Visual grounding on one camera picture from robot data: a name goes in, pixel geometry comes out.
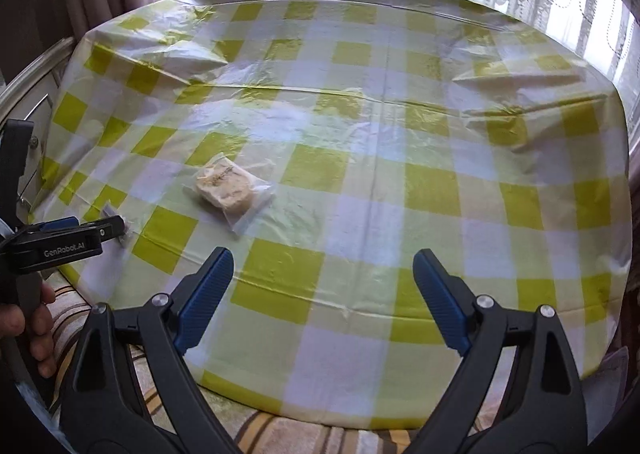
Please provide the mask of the person left hand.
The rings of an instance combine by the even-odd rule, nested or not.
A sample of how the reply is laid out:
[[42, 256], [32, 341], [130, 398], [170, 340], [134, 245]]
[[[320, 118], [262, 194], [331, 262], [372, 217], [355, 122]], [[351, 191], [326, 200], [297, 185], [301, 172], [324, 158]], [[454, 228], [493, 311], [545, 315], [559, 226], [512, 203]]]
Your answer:
[[29, 351], [35, 359], [39, 374], [48, 379], [56, 372], [54, 343], [52, 337], [53, 319], [49, 304], [55, 301], [55, 292], [47, 283], [41, 285], [41, 302], [29, 318], [15, 304], [1, 306], [1, 337], [18, 337], [27, 333]]

